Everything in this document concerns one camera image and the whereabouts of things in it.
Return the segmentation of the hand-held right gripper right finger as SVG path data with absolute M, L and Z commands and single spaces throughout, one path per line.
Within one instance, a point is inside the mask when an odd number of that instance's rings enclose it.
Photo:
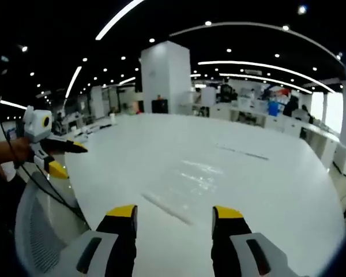
M 250 230 L 232 208 L 213 207 L 211 259 L 215 276 L 296 276 L 287 255 Z

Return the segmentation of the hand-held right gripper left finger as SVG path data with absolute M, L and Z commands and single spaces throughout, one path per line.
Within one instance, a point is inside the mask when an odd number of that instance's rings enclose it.
M 96 230 L 89 230 L 61 251 L 51 276 L 132 276 L 137 255 L 135 204 L 108 211 Z

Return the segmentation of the person's left hand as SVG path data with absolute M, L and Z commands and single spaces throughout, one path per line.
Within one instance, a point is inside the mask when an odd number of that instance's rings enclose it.
M 20 137 L 10 142 L 0 141 L 0 164 L 24 162 L 32 153 L 29 139 Z

